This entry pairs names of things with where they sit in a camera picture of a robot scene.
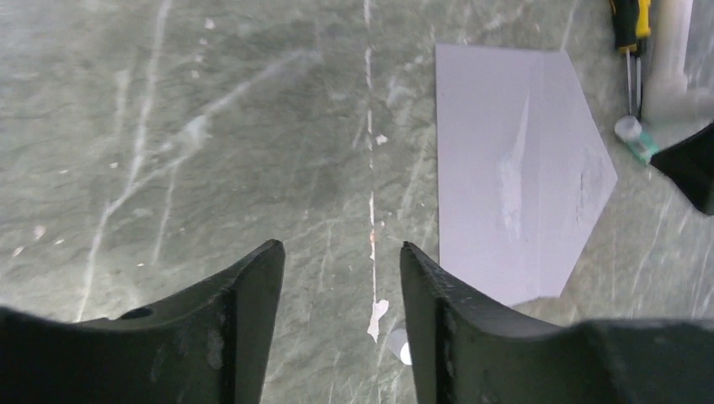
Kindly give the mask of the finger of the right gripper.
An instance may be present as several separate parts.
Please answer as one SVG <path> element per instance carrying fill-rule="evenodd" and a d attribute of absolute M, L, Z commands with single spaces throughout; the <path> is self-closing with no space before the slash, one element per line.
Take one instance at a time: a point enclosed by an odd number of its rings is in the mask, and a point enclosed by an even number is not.
<path fill-rule="evenodd" d="M 713 123 L 655 153 L 650 164 L 703 215 L 713 216 Z"/>

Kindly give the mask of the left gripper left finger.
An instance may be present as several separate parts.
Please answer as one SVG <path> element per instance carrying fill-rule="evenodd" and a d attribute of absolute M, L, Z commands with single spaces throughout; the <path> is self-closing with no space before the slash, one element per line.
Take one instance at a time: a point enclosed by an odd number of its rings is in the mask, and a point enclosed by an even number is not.
<path fill-rule="evenodd" d="M 229 268 L 116 319 L 3 307 L 4 403 L 258 403 L 285 268 L 269 240 Z"/>

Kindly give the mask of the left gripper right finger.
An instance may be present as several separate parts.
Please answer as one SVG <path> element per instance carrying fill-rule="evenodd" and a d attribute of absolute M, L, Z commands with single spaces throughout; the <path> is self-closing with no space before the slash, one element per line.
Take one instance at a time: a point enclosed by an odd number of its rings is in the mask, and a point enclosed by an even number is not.
<path fill-rule="evenodd" d="M 559 327 L 504 306 L 405 242 L 402 296 L 420 403 L 710 403 L 708 319 Z"/>

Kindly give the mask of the white glue stick cap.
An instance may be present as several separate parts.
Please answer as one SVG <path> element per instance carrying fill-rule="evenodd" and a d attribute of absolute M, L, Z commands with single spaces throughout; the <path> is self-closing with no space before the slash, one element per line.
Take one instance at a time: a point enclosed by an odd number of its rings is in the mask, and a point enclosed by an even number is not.
<path fill-rule="evenodd" d="M 395 328 L 390 332 L 386 340 L 386 347 L 406 366 L 411 366 L 413 364 L 408 342 L 408 334 L 405 327 Z"/>

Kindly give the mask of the green glue stick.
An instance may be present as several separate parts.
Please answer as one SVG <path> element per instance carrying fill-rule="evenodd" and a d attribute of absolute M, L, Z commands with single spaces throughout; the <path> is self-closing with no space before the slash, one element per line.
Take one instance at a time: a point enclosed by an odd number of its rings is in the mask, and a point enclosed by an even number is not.
<path fill-rule="evenodd" d="M 635 116 L 627 115 L 617 120 L 614 132 L 633 155 L 645 165 L 649 165 L 653 156 L 659 152 L 658 145 Z"/>

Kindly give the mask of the grey envelope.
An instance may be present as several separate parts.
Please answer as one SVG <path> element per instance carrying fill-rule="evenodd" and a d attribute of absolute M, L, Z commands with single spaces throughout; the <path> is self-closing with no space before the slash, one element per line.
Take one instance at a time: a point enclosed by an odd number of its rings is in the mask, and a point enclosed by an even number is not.
<path fill-rule="evenodd" d="M 506 306 L 559 296 L 617 181 L 564 51 L 435 47 L 440 264 Z"/>

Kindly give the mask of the yellow black screwdriver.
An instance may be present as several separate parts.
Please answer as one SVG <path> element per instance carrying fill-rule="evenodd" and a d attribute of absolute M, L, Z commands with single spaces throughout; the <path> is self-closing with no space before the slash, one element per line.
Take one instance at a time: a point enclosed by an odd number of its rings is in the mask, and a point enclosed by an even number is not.
<path fill-rule="evenodd" d="M 642 109 L 642 56 L 647 51 L 649 0 L 610 0 L 615 49 L 626 58 L 628 111 L 639 117 Z"/>

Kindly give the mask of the white PVC pipe frame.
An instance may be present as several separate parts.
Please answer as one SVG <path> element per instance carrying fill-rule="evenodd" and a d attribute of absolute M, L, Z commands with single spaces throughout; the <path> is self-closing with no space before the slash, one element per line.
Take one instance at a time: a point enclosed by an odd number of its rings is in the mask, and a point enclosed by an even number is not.
<path fill-rule="evenodd" d="M 642 105 L 642 117 L 650 124 L 713 119 L 713 92 L 692 88 L 685 75 L 693 7 L 692 1 L 661 1 L 655 6 Z"/>

